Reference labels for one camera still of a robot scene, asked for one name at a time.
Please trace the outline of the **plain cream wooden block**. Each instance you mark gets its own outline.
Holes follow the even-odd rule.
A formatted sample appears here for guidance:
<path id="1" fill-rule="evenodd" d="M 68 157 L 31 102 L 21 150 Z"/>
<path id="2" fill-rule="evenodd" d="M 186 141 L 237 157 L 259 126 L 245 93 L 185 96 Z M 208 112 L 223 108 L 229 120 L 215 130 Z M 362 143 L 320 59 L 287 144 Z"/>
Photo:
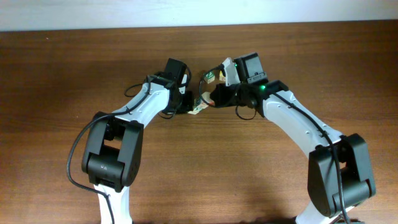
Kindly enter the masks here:
<path id="1" fill-rule="evenodd" d="M 203 110 L 206 109 L 208 107 L 208 105 L 206 103 L 203 102 L 203 100 L 201 98 L 196 98 L 194 100 L 194 110 Z"/>

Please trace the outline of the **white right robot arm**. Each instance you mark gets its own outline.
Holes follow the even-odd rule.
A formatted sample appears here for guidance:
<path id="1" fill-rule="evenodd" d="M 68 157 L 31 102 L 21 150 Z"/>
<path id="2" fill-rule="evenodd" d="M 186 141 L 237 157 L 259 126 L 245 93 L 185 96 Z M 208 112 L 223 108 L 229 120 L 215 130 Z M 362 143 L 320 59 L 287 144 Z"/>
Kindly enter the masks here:
<path id="1" fill-rule="evenodd" d="M 351 223 L 348 212 L 376 194 L 366 141 L 318 119 L 280 80 L 270 81 L 257 53 L 216 66 L 225 77 L 211 92 L 215 107 L 247 106 L 277 125 L 308 158 L 310 203 L 294 223 Z"/>

